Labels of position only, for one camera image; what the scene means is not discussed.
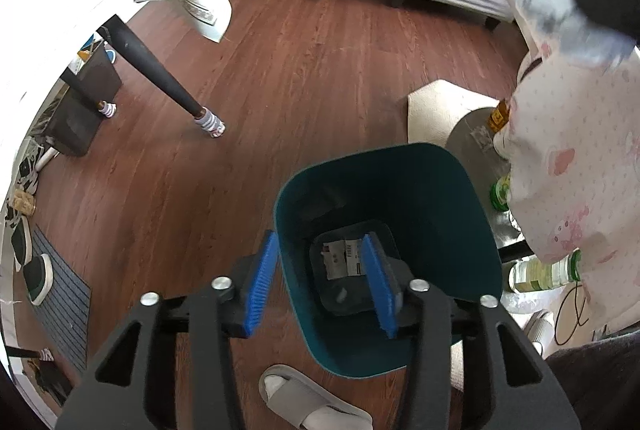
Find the black table leg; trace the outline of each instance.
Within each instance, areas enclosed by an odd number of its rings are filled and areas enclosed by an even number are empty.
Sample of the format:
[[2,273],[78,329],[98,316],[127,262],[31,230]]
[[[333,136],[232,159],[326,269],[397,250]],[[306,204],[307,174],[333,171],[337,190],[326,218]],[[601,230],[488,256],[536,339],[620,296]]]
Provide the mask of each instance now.
[[119,55],[129,61],[151,83],[189,112],[195,122],[212,137],[222,135],[224,124],[175,79],[145,44],[117,15],[113,15],[98,29],[100,35]]
[[484,21],[484,26],[490,31],[493,31],[495,28],[497,28],[498,25],[500,25],[500,20],[498,20],[497,18],[493,18],[492,16],[487,16],[486,20]]
[[404,5],[404,0],[390,0],[391,6],[395,9],[399,9]]
[[513,260],[519,260],[526,256],[531,256],[533,255],[533,250],[529,247],[526,240],[521,240],[501,247],[498,250],[498,254],[500,255],[501,262],[504,264]]
[[40,353],[37,350],[19,349],[18,347],[6,346],[6,355],[12,358],[31,358],[32,360],[39,360]]
[[82,97],[84,97],[91,105],[95,106],[96,110],[101,114],[107,117],[113,117],[116,113],[116,105],[115,103],[109,103],[104,100],[96,101],[90,95],[86,93],[84,86],[82,85],[82,81],[76,74],[74,74],[70,68],[66,67],[62,74],[60,74],[60,79],[68,84],[69,87],[78,92]]

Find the black cord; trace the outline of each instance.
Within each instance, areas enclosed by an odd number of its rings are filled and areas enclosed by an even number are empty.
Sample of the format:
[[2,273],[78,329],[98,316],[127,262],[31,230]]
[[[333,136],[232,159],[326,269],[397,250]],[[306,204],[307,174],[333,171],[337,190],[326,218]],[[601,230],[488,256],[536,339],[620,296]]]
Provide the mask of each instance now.
[[[582,312],[584,311],[584,306],[587,303],[587,298],[583,298],[582,299],[582,305],[580,307],[580,312],[578,312],[578,289],[582,287],[582,284],[577,282],[575,284],[574,287],[571,288],[571,290],[564,296],[564,298],[562,299],[562,302],[560,302],[560,308],[558,309],[558,316],[556,316],[556,324],[554,326],[554,340],[556,341],[556,345],[558,347],[562,347],[564,345],[566,345],[568,343],[568,341],[574,337],[575,331],[577,331],[578,327],[582,327],[584,326],[587,321],[589,321],[589,318],[587,318],[585,321],[583,321],[582,323],[580,323],[580,317],[582,316]],[[575,325],[574,328],[571,331],[571,334],[569,334],[569,337],[564,340],[564,342],[560,343],[558,341],[558,322],[560,321],[560,315],[562,313],[562,308],[564,307],[564,303],[566,302],[566,299],[569,298],[569,295],[571,293],[574,293],[574,308],[575,308]]]

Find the sneaker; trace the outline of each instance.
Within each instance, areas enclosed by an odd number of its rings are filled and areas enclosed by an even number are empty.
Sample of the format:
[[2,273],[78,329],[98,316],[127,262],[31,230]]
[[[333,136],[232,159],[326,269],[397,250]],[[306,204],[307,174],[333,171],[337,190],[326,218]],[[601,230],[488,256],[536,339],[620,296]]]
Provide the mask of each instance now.
[[34,255],[29,265],[22,269],[29,298],[33,305],[40,305],[53,285],[53,268],[48,254]]
[[44,147],[30,139],[27,150],[24,153],[24,159],[18,166],[18,175],[15,178],[15,185],[22,191],[34,195],[38,188],[38,172],[36,171],[36,162],[44,154]]
[[4,205],[6,207],[6,215],[4,216],[4,226],[10,231],[13,231],[15,227],[18,225],[18,223],[20,222],[20,217],[22,216],[22,213],[20,213],[19,211],[15,211],[11,207],[10,197],[6,198],[6,200],[4,201]]
[[24,215],[20,216],[14,233],[11,235],[11,245],[15,253],[15,272],[19,273],[22,266],[31,261],[31,232],[29,222]]

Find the teal trash bin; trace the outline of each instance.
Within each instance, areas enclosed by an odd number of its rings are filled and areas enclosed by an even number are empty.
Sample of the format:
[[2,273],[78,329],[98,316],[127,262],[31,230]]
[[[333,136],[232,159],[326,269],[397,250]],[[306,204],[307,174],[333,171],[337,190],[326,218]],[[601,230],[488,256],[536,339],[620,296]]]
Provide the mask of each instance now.
[[311,355],[332,374],[368,378],[401,368],[410,360],[410,341],[388,339],[373,311],[336,316],[322,307],[309,259],[322,233],[382,222],[415,277],[456,298],[500,298],[491,228],[464,168],[439,146],[395,146],[302,170],[280,190],[274,217],[300,329]]

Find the striped doormat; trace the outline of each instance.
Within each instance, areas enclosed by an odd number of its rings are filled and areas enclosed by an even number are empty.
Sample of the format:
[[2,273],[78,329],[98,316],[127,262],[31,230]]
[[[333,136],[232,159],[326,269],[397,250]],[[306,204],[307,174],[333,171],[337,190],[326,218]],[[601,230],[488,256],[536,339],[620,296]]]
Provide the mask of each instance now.
[[86,368],[87,327],[91,289],[72,271],[38,226],[31,230],[33,254],[46,253],[53,267],[53,285],[42,304],[33,306],[36,318],[59,350],[83,373]]

